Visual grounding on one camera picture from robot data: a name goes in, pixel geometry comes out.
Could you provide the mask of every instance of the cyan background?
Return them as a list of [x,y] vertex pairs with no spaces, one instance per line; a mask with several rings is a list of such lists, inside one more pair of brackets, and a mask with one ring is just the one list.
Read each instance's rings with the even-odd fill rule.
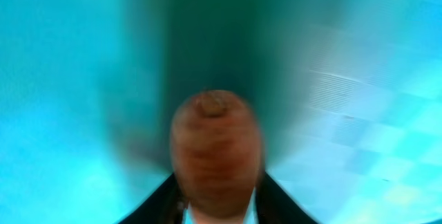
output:
[[[0,0],[1,222],[114,223],[166,178],[170,0],[132,1]],[[321,223],[441,218],[442,0],[269,2],[271,175]]]

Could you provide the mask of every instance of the checkered pattern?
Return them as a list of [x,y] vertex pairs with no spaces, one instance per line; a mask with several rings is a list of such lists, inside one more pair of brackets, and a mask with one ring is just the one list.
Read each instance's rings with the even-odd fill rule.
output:
[[311,20],[302,149],[271,174],[324,223],[442,218],[442,0],[355,2]]

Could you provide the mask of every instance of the blurry background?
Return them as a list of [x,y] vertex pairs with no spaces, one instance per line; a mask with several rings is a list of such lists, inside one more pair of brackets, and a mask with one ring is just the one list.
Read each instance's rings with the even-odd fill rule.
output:
[[0,0],[0,219],[114,223],[208,86],[321,223],[442,218],[442,0]]

